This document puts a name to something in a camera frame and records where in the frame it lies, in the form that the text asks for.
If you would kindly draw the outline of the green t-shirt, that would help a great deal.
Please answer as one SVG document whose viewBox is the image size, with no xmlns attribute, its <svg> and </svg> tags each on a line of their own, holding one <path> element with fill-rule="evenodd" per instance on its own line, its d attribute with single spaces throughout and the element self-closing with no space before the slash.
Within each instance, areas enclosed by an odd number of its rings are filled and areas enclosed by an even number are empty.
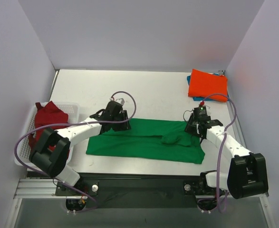
<svg viewBox="0 0 279 228">
<path fill-rule="evenodd" d="M 202 164 L 200 139 L 185 132 L 186 122 L 133 118 L 130 125 L 91 137 L 86 154 Z"/>
</svg>

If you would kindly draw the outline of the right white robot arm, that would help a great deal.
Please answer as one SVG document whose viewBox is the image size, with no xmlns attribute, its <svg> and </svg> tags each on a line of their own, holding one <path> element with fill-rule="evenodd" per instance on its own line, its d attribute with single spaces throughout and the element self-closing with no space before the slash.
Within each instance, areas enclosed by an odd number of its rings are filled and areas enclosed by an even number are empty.
<svg viewBox="0 0 279 228">
<path fill-rule="evenodd" d="M 203 194 L 219 188 L 228 191 L 235 199 L 260 195 L 268 192 L 268 177 L 265 157 L 253 153 L 238 143 L 217 119 L 211 119 L 206 106 L 193 109 L 187 121 L 185 132 L 208 140 L 219 155 L 230 161 L 227 172 L 215 171 L 201 173 L 198 190 Z"/>
</svg>

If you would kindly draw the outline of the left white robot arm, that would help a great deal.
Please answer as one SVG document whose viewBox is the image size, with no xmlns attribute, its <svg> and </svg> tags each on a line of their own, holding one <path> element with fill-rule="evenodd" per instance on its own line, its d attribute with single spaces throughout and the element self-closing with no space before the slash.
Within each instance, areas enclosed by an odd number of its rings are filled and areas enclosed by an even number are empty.
<svg viewBox="0 0 279 228">
<path fill-rule="evenodd" d="M 76 144 L 110 130 L 126 131 L 131 126 L 127 111 L 123 109 L 122 98 L 111 100 L 105 109 L 89 116 L 79 126 L 69 126 L 58 130 L 45 129 L 31 150 L 29 161 L 51 178 L 66 183 L 71 195 L 83 191 L 80 175 L 67 165 L 70 149 Z"/>
</svg>

